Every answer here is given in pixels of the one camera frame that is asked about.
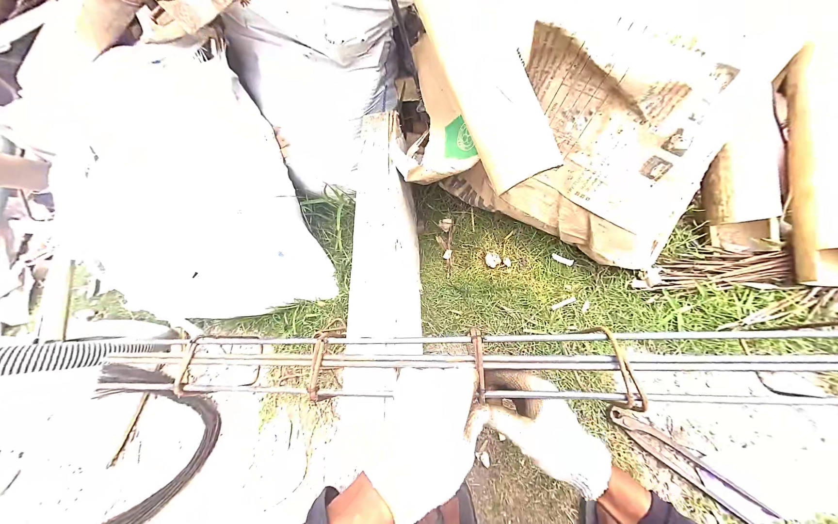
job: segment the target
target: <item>metal tool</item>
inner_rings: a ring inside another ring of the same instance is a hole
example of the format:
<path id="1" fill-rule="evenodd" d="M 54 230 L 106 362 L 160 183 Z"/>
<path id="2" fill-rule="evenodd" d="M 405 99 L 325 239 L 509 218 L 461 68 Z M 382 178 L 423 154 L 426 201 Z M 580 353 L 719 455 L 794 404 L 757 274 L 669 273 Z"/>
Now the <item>metal tool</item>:
<path id="1" fill-rule="evenodd" d="M 621 427 L 623 431 L 625 431 L 626 434 L 639 445 L 639 447 L 667 465 L 675 473 L 681 475 L 685 480 L 696 486 L 706 495 L 710 496 L 717 504 L 723 506 L 728 512 L 732 513 L 743 522 L 746 522 L 747 524 L 757 524 L 750 518 L 747 518 L 741 511 L 739 511 L 739 509 L 730 505 L 723 497 L 711 490 L 708 490 L 704 485 L 703 479 L 700 477 L 700 469 L 706 470 L 707 473 L 714 476 L 720 482 L 723 482 L 729 488 L 733 489 L 756 506 L 762 508 L 765 513 L 775 518 L 781 518 L 775 510 L 766 506 L 765 503 L 759 501 L 757 498 L 740 488 L 738 484 L 725 475 L 722 475 L 713 466 L 708 464 L 702 454 L 685 446 L 681 446 L 669 435 L 665 435 L 651 425 L 636 419 L 628 411 L 612 407 L 610 409 L 610 421 Z M 664 446 L 673 449 L 674 453 L 668 453 Z M 678 457 L 682 457 L 690 463 L 680 460 Z"/>

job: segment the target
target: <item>white glove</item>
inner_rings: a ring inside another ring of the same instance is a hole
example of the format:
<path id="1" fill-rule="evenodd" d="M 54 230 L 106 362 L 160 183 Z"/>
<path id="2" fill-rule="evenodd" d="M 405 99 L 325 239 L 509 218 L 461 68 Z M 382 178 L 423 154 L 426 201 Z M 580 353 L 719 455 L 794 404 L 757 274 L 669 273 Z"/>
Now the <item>white glove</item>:
<path id="1" fill-rule="evenodd" d="M 528 373 L 512 374 L 512 385 L 528 391 L 558 388 Z M 537 409 L 538 401 L 524 401 Z M 606 491 L 612 474 L 610 451 L 602 441 L 588 435 L 565 400 L 543 400 L 534 419 L 503 408 L 490 406 L 490 425 L 509 437 L 547 474 L 574 486 L 585 499 L 596 500 Z"/>
<path id="2" fill-rule="evenodd" d="M 471 470 L 487 421 L 486 408 L 471 412 L 476 376 L 473 366 L 400 372 L 385 447 L 364 469 L 396 524 L 413 524 L 448 502 Z"/>

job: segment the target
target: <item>corrugated hose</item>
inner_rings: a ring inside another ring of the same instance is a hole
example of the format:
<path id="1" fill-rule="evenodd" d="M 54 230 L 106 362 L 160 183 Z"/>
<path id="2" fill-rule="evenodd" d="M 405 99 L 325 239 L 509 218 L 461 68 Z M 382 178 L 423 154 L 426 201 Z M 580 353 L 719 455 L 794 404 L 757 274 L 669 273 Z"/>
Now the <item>corrugated hose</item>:
<path id="1" fill-rule="evenodd" d="M 115 352 L 144 353 L 166 351 L 168 346 L 131 343 L 123 340 L 83 340 L 0 346 L 0 376 L 56 371 L 97 365 L 105 355 Z"/>

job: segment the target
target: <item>debris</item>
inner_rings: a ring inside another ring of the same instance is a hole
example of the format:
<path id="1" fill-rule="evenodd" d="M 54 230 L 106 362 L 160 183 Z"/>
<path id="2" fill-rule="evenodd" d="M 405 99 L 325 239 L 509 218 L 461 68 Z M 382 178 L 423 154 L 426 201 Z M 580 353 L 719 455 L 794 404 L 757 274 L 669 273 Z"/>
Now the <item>debris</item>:
<path id="1" fill-rule="evenodd" d="M 661 268 L 658 268 L 657 266 L 652 266 L 651 268 L 640 272 L 640 275 L 645 281 L 645 285 L 648 287 L 655 287 L 662 282 Z"/>
<path id="2" fill-rule="evenodd" d="M 444 250 L 444 254 L 442 254 L 442 258 L 444 258 L 447 262 L 445 263 L 445 267 L 448 270 L 448 274 L 451 274 L 451 242 L 454 240 L 454 221 L 450 217 L 443 218 L 442 220 L 438 221 L 438 228 L 441 229 L 441 232 L 448 234 L 448 240 L 443 240 L 440 235 L 436 235 L 435 241 L 438 243 L 438 246 Z"/>
<path id="3" fill-rule="evenodd" d="M 575 265 L 575 261 L 574 261 L 574 260 L 572 260 L 572 259 L 570 259 L 570 258 L 565 258 L 565 257 L 563 257 L 563 256 L 561 256 L 561 255 L 559 255 L 559 254 L 557 254 L 557 253 L 552 253 L 552 254 L 551 254 L 551 258 L 552 258 L 555 262 L 560 262 L 560 263 L 562 263 L 562 264 L 565 264 L 565 266 L 567 266 L 567 267 L 569 267 L 569 268 L 571 268 L 572 266 L 574 266 L 574 265 Z"/>
<path id="4" fill-rule="evenodd" d="M 563 166 L 506 191 L 483 164 L 439 184 L 468 204 L 576 244 L 601 264 L 647 268 L 725 143 L 728 128 L 718 115 L 739 103 L 730 96 L 739 66 L 752 82 L 770 82 L 803 38 L 793 29 L 779 33 L 740 19 L 737 31 L 720 32 L 691 50 L 666 36 L 674 34 L 668 17 L 597 9 L 601 16 L 588 25 L 569 18 L 537 22 L 532 49 L 522 54 L 565 153 Z M 636 18 L 642 22 L 620 23 Z M 706 32 L 712 24 L 699 17 L 681 30 Z M 736 49 L 738 59 L 717 64 L 711 49 Z M 529 60 L 546 56 L 557 59 Z M 592 97 L 577 87 L 591 82 L 614 94 Z M 665 142 L 670 151 L 661 148 Z"/>
<path id="5" fill-rule="evenodd" d="M 562 300 L 561 302 L 559 302 L 557 304 L 552 304 L 551 305 L 551 310 L 552 311 L 560 310 L 561 308 L 563 308 L 563 307 L 565 307 L 569 304 L 574 304 L 576 301 L 577 301 L 576 296 L 572 296 L 570 298 L 565 298 L 565 300 Z"/>
<path id="6" fill-rule="evenodd" d="M 487 264 L 487 267 L 491 269 L 495 269 L 497 266 L 503 263 L 503 260 L 500 258 L 500 256 L 495 253 L 488 253 L 486 256 L 484 256 L 483 261 Z"/>
<path id="7" fill-rule="evenodd" d="M 454 221 L 450 218 L 443 218 L 442 220 L 438 221 L 438 228 L 441 229 L 442 233 L 447 233 L 451 231 L 451 226 L 454 225 Z"/>
<path id="8" fill-rule="evenodd" d="M 793 272 L 787 250 L 743 255 L 704 249 L 702 255 L 660 260 L 656 289 L 691 289 L 703 282 L 717 289 L 756 282 L 784 285 L 790 282 Z"/>

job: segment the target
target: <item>cement bag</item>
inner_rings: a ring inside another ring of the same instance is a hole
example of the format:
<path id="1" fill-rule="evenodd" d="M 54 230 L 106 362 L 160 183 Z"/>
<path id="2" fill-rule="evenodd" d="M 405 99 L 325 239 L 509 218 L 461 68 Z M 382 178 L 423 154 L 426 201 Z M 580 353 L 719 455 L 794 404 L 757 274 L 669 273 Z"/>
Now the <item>cement bag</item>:
<path id="1" fill-rule="evenodd" d="M 423 142 L 421 138 L 406 153 L 401 155 L 394 149 L 391 155 L 406 182 L 432 184 L 471 169 L 481 157 L 427 34 L 413 46 L 413 60 L 419 70 L 419 85 L 429 115 L 428 142 L 421 162 L 415 160 L 414 151 Z"/>
<path id="2" fill-rule="evenodd" d="M 337 295 L 273 129 L 224 57 L 114 48 L 84 77 L 51 171 L 58 238 L 130 309 L 229 318 Z"/>
<path id="3" fill-rule="evenodd" d="M 228 60 L 290 144 L 300 189 L 356 190 L 361 118 L 396 107 L 389 2 L 255 0 L 222 17 Z"/>

